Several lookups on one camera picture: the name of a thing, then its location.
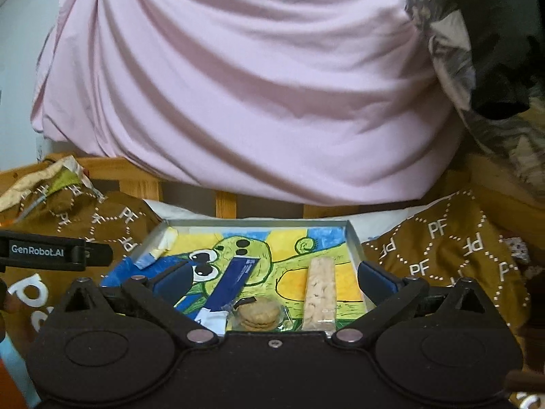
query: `metal tray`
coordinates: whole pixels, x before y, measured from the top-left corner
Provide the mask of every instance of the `metal tray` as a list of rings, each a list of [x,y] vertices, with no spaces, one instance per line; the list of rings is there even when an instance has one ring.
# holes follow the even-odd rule
[[[148,253],[153,248],[157,247],[163,232],[168,227],[174,227],[180,233],[200,234],[200,233],[215,233],[223,230],[232,230],[233,228],[241,228],[244,230],[260,230],[264,228],[274,229],[293,229],[306,227],[342,227],[348,253],[352,259],[354,275],[358,277],[358,266],[366,259],[361,248],[358,236],[350,221],[346,219],[173,219],[165,220],[158,225],[144,242],[131,254],[133,260],[137,260],[143,254]],[[362,291],[362,300],[366,304],[369,312],[375,308],[375,304]]]

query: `white wall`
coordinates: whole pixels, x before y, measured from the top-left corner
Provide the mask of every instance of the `white wall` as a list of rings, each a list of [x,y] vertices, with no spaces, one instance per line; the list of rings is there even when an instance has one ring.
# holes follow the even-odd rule
[[[34,71],[57,12],[58,0],[0,0],[0,170],[36,161]]]

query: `pink bedsheet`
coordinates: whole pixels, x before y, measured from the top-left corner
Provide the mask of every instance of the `pink bedsheet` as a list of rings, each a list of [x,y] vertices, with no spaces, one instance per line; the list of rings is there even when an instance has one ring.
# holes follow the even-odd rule
[[[421,197],[462,125],[399,0],[61,0],[33,127],[184,183]]]

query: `cookie package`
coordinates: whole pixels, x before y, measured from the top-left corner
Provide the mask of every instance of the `cookie package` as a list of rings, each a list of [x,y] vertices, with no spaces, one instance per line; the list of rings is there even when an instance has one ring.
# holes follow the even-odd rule
[[[336,330],[336,316],[334,260],[331,257],[313,258],[307,276],[301,330],[321,330],[331,336]]]
[[[267,296],[239,299],[230,312],[232,330],[245,332],[275,332],[293,329],[293,321],[278,300]]]

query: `orange object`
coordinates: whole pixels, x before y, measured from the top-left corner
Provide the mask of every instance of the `orange object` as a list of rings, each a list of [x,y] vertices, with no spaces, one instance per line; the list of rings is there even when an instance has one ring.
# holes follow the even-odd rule
[[[0,409],[27,409],[27,403],[0,360]]]
[[[0,227],[8,227],[8,226],[11,226],[12,224],[13,224],[13,220],[7,219],[6,221],[0,222]]]

